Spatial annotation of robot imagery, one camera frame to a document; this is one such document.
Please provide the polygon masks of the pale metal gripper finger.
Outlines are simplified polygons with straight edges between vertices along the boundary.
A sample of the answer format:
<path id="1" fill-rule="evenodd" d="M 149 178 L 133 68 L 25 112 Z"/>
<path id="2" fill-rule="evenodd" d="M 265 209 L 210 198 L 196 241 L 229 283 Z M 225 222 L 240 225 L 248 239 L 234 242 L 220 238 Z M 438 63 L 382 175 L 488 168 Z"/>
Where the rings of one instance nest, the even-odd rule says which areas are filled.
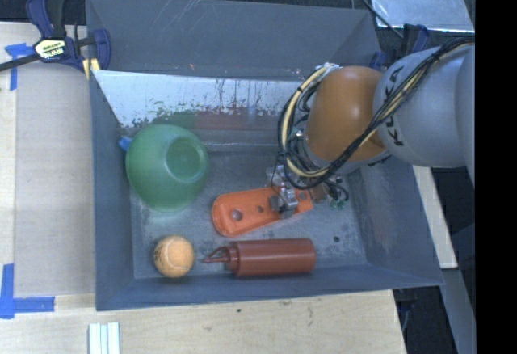
<path id="1" fill-rule="evenodd" d="M 272 166 L 266 169 L 267 186 L 273 188 L 285 188 L 289 186 L 289 181 L 283 166 Z"/>
<path id="2" fill-rule="evenodd" d="M 281 188 L 277 193 L 269 197 L 269 205 L 279 215 L 279 219 L 292 217 L 298 204 L 294 189 Z"/>

